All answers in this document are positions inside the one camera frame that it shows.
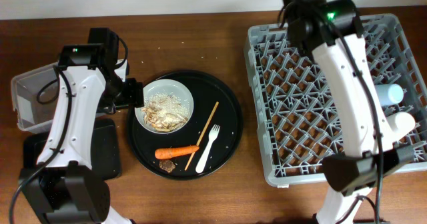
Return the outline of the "blue cup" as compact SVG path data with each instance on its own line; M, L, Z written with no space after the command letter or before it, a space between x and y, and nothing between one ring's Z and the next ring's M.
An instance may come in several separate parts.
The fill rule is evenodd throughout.
M382 107L399 104L404 98L404 90L398 84L375 85Z

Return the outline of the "cream cup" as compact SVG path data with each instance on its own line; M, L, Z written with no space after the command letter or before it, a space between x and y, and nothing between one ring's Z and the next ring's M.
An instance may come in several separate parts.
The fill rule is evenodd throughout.
M416 122L411 114L398 112L386 118L391 129L391 140L399 141L415 128Z

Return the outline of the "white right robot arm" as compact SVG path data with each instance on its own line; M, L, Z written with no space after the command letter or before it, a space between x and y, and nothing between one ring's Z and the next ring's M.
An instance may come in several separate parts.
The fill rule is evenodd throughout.
M322 70L340 120L344 150L322 160L329 189L318 223L351 223L385 176L414 158L394 147L415 127L409 113L385 116L368 67L360 13L352 0L283 0L278 15L298 51Z

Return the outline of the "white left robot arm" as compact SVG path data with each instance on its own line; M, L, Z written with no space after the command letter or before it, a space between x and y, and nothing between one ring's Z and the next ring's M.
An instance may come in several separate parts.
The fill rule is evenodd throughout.
M21 193L41 223L133 223L111 206L109 186L91 164L96 113L144 105L143 85L126 77L120 45L124 40L111 29L94 27L86 44L62 49L53 66L58 90L51 130L36 166L20 172L10 223Z

